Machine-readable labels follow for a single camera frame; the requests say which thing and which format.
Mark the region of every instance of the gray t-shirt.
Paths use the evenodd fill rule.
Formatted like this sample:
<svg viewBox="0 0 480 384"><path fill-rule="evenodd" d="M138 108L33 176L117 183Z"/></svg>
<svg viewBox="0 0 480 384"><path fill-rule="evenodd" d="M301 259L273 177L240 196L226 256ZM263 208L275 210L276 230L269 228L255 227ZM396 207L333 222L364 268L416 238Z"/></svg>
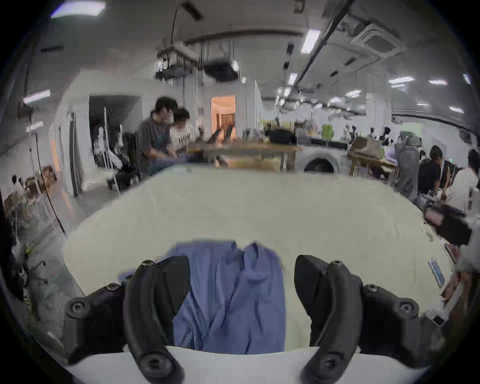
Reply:
<svg viewBox="0 0 480 384"><path fill-rule="evenodd" d="M150 159L145 156L146 151L153 148L167 154L167 145L171 143L168 125L157 123L152 118L142 121L137 130L137 156L140 171L146 173L150 165Z"/></svg>

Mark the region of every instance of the fluorescent light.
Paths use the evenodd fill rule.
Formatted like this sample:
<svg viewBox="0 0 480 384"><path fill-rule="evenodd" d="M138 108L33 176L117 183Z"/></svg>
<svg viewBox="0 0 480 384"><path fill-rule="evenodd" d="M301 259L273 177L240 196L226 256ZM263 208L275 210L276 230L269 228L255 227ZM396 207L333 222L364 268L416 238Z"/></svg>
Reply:
<svg viewBox="0 0 480 384"><path fill-rule="evenodd" d="M309 29L300 52L310 53L318 40L318 36L320 36L320 31L317 31L316 29Z"/></svg>
<svg viewBox="0 0 480 384"><path fill-rule="evenodd" d="M445 80L429 80L428 82L434 85L448 85Z"/></svg>
<svg viewBox="0 0 480 384"><path fill-rule="evenodd" d="M33 103L34 101L44 99L46 97L50 97L50 90L49 89L46 89L45 91L37 92L37 93L34 93L33 95L24 97L24 104L30 104L30 103Z"/></svg>
<svg viewBox="0 0 480 384"><path fill-rule="evenodd" d="M390 84L406 83L408 81L414 81L415 79L411 76L397 77L396 79L388 80Z"/></svg>
<svg viewBox="0 0 480 384"><path fill-rule="evenodd" d="M453 112L463 113L463 109L459 107L449 107Z"/></svg>
<svg viewBox="0 0 480 384"><path fill-rule="evenodd" d="M288 85L293 85L293 83L295 82L295 79L297 78L297 74L296 73L291 73L290 74L290 78L288 79Z"/></svg>
<svg viewBox="0 0 480 384"><path fill-rule="evenodd" d="M103 1L66 1L52 13L51 18L71 15L98 16L104 9Z"/></svg>
<svg viewBox="0 0 480 384"><path fill-rule="evenodd" d="M330 99L330 104L332 103L343 103L343 100L337 96Z"/></svg>
<svg viewBox="0 0 480 384"><path fill-rule="evenodd" d="M356 97L360 96L360 94L361 94L361 90L356 89L355 91L350 91L350 92L345 93L345 96L346 97L351 97L351 98L356 98Z"/></svg>
<svg viewBox="0 0 480 384"><path fill-rule="evenodd" d="M33 131L34 129L43 127L43 121L38 121L35 124L29 125L27 127L27 132Z"/></svg>

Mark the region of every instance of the black hair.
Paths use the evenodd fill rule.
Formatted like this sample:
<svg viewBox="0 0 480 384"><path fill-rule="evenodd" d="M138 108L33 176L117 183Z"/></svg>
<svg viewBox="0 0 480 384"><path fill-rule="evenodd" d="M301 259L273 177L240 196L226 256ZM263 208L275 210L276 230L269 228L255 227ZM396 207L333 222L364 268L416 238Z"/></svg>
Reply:
<svg viewBox="0 0 480 384"><path fill-rule="evenodd" d="M468 153L468 166L478 174L480 169L480 156L475 149L470 150Z"/></svg>
<svg viewBox="0 0 480 384"><path fill-rule="evenodd" d="M432 149L430 150L430 159L432 160L438 160L444 157L444 154L440 147L434 145Z"/></svg>
<svg viewBox="0 0 480 384"><path fill-rule="evenodd" d="M180 123L187 121L190 118L190 113L185 108L179 108L173 110L173 122Z"/></svg>
<svg viewBox="0 0 480 384"><path fill-rule="evenodd" d="M165 108L167 111L170 111L177 109L178 105L177 102L170 97L160 97L156 100L154 112L158 113L163 108Z"/></svg>

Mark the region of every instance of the wooden table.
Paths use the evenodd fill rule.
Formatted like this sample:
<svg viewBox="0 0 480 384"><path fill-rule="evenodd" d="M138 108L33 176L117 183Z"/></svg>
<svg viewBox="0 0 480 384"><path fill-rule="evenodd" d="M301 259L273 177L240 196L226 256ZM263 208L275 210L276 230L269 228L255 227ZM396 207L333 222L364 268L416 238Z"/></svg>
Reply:
<svg viewBox="0 0 480 384"><path fill-rule="evenodd" d="M384 157L381 159L375 159L370 156L361 155L355 152L349 152L348 158L352 160L352 167L350 168L350 176L355 174L355 169L358 165L366 167L387 167L391 170L396 168L396 164L389 162Z"/></svg>
<svg viewBox="0 0 480 384"><path fill-rule="evenodd" d="M85 294L117 281L177 242L253 241L281 259L286 350L305 347L311 320L297 297L299 254L342 260L364 284L377 284L425 310L440 289L428 261L448 276L451 262L429 239L421 211L391 187L363 178L174 166L124 192L69 235L64 261Z"/></svg>
<svg viewBox="0 0 480 384"><path fill-rule="evenodd" d="M295 153L301 148L290 144L273 144L255 141L235 141L227 144L195 143L188 146L188 153L203 152L209 160L217 156L278 156L280 155L280 170L295 170Z"/></svg>

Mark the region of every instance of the black t-shirt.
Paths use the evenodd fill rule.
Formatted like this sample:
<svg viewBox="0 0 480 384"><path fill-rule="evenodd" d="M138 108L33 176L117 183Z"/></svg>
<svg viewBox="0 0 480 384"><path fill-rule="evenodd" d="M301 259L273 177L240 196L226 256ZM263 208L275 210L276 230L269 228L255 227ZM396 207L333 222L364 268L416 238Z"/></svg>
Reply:
<svg viewBox="0 0 480 384"><path fill-rule="evenodd" d="M427 194L440 180L440 166L433 160L420 165L418 192Z"/></svg>

